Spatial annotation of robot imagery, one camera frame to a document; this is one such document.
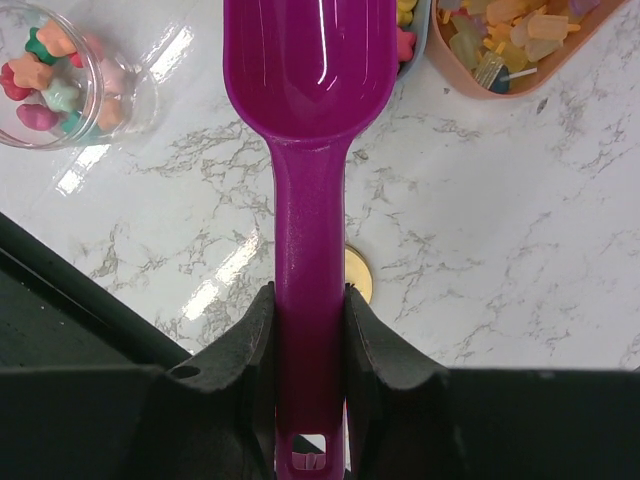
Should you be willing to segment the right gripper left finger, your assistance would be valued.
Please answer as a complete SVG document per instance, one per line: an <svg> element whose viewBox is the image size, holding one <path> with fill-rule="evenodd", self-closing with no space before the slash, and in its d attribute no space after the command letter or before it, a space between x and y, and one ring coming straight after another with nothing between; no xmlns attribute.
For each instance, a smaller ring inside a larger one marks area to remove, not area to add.
<svg viewBox="0 0 640 480"><path fill-rule="evenodd" d="M167 372L145 407L147 479L271 479L275 453L275 294Z"/></svg>

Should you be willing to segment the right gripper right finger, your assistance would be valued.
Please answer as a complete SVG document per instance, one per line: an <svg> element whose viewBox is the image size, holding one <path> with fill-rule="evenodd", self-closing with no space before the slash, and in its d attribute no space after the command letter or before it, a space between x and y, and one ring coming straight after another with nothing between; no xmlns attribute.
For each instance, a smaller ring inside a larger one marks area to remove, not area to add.
<svg viewBox="0 0 640 480"><path fill-rule="evenodd" d="M381 321L352 286L343 357L352 477L449 478L447 369Z"/></svg>

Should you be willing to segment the magenta plastic scoop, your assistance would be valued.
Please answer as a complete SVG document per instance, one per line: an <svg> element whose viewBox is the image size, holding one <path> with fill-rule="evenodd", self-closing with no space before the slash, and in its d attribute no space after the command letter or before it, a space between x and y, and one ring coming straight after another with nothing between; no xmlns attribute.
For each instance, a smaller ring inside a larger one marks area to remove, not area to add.
<svg viewBox="0 0 640 480"><path fill-rule="evenodd" d="M346 157L396 81L396 5L227 1L223 71L273 168L276 473L339 479Z"/></svg>

